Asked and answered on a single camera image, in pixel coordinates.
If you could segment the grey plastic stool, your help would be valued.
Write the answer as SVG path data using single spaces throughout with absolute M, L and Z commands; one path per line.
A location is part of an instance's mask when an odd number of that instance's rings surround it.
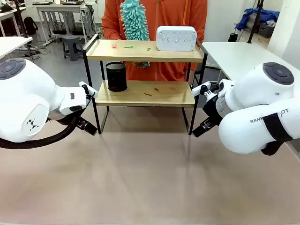
M 77 61 L 77 59 L 83 55 L 82 44 L 78 37 L 64 36 L 61 40 L 64 59 L 69 57 L 71 61 Z

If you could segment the person in orange hoodie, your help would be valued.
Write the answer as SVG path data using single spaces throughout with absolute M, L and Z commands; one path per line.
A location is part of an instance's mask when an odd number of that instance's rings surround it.
M 124 0 L 105 0 L 102 17 L 105 39 L 124 40 L 125 33 L 120 15 Z M 140 0 L 146 8 L 150 40 L 156 39 L 159 26 L 192 26 L 197 39 L 203 42 L 208 11 L 207 0 Z M 188 81 L 192 83 L 197 68 L 195 63 L 152 62 L 148 67 L 135 67 L 126 63 L 128 80 Z

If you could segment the black mesh pen holder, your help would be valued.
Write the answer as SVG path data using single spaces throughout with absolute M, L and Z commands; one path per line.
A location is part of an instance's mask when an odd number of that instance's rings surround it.
M 106 65 L 108 89 L 122 92 L 127 89 L 126 66 L 122 62 L 110 62 Z

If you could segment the black tripod stand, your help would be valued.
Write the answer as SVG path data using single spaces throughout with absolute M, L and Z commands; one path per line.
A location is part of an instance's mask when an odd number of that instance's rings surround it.
M 248 38 L 248 41 L 247 43 L 250 44 L 252 43 L 252 38 L 253 38 L 253 35 L 255 33 L 255 30 L 257 28 L 257 25 L 259 23 L 259 20 L 260 20 L 260 14 L 261 14 L 261 10 L 263 8 L 263 2 L 264 0 L 258 0 L 257 1 L 257 8 L 258 8 L 258 11 L 257 11 L 257 14 L 256 14 L 256 18 L 255 18 L 255 21 L 254 21 L 254 25 L 251 29 L 251 32 L 250 32 L 250 35 L 249 35 L 249 38 Z

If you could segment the black slanted pole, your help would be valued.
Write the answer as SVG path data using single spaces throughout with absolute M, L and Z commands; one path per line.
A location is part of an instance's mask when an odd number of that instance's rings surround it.
M 17 15 L 18 15 L 18 18 L 19 18 L 19 22 L 20 22 L 22 33 L 23 33 L 24 37 L 27 38 L 28 35 L 26 33 L 26 29 L 25 29 L 25 26 L 24 26 L 24 23 L 23 23 L 19 1 L 18 0 L 14 0 L 14 3 L 15 3 L 16 10 L 17 10 Z

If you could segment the large white table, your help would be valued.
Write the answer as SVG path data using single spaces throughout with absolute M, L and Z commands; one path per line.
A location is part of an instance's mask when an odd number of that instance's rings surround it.
M 204 42 L 203 47 L 224 74 L 238 80 L 255 66 L 265 62 L 277 62 L 286 66 L 300 84 L 300 70 L 258 44 L 246 42 Z

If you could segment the two-tier wooden black-frame shelf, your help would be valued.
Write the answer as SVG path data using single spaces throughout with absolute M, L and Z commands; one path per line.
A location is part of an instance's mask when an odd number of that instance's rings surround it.
M 134 48 L 125 49 L 124 46 L 132 45 Z M 104 130 L 109 108 L 111 106 L 132 107 L 179 107 L 182 110 L 193 109 L 191 120 L 184 115 L 188 134 L 192 134 L 199 97 L 191 95 L 191 88 L 185 82 L 157 82 L 157 81 L 128 81 L 127 90 L 110 92 L 105 79 L 104 61 L 146 61 L 146 62 L 185 62 L 188 64 L 201 63 L 200 76 L 204 75 L 208 54 L 201 43 L 191 52 L 163 52 L 159 51 L 155 41 L 127 41 L 105 40 L 99 35 L 94 35 L 82 49 L 83 59 L 89 85 L 92 85 L 89 61 L 97 60 L 100 63 L 102 84 L 98 98 L 92 101 L 97 130 Z

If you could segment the blue cloth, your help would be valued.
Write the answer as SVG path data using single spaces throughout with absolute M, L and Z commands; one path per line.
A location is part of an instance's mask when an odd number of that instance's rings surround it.
M 258 8 L 245 9 L 241 20 L 235 25 L 235 29 L 237 29 L 238 31 L 243 30 L 246 27 L 246 24 L 248 23 L 249 18 L 252 18 L 253 20 L 256 19 L 257 13 L 258 13 Z M 264 23 L 264 22 L 267 22 L 270 20 L 277 22 L 279 14 L 280 14 L 279 11 L 262 9 L 260 12 L 258 21 L 260 23 Z

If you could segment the small white table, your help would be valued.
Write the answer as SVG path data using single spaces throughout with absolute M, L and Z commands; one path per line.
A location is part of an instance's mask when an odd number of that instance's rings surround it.
M 0 37 L 0 59 L 32 40 L 32 37 Z

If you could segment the black backpack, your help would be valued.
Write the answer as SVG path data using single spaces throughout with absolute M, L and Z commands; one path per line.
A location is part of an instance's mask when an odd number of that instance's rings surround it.
M 28 35 L 36 34 L 36 32 L 38 31 L 38 27 L 31 17 L 27 16 L 24 19 L 23 23 Z

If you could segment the white metal-frame desk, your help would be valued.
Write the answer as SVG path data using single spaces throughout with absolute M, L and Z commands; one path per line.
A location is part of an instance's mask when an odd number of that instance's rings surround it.
M 37 0 L 32 5 L 37 10 L 46 44 L 55 38 L 76 36 L 85 43 L 96 33 L 93 6 L 84 0 Z

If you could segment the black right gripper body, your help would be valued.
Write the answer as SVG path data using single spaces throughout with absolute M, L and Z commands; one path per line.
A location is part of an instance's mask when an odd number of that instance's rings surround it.
M 217 95 L 211 98 L 203 107 L 204 112 L 208 115 L 208 118 L 204 121 L 205 128 L 212 128 L 218 126 L 223 119 L 217 111 L 216 102 Z

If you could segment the grey storage crate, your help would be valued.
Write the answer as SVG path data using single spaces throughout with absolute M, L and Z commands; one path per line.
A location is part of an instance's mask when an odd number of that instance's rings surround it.
M 276 26 L 276 22 L 274 20 L 261 22 L 259 26 L 258 34 L 265 38 L 271 38 L 275 26 Z

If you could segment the white rectangular electronic device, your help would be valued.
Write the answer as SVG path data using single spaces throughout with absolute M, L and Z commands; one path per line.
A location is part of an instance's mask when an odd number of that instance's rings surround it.
M 191 26 L 160 26 L 156 43 L 160 51 L 190 52 L 195 49 L 196 30 Z

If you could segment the teal microfiber duster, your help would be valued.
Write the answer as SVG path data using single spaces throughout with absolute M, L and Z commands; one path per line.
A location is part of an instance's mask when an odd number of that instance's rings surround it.
M 131 41 L 150 41 L 146 8 L 140 0 L 124 0 L 120 4 L 125 38 Z

